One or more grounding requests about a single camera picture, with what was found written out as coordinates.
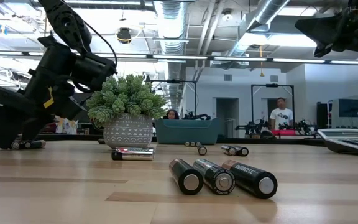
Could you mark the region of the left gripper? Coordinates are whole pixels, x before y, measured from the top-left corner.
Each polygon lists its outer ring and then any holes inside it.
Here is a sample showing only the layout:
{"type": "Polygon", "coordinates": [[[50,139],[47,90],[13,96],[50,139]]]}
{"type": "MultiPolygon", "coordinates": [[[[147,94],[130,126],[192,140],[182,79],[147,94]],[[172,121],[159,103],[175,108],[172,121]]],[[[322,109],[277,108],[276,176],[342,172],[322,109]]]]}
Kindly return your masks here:
{"type": "MultiPolygon", "coordinates": [[[[55,115],[73,119],[86,108],[76,101],[74,84],[86,80],[82,71],[86,58],[77,55],[49,35],[38,38],[46,47],[42,58],[27,84],[22,102],[23,117],[29,121],[23,127],[23,140],[34,140],[46,125],[55,121],[55,115]]],[[[17,114],[18,93],[0,87],[0,148],[10,149],[20,130],[17,114]]]]}

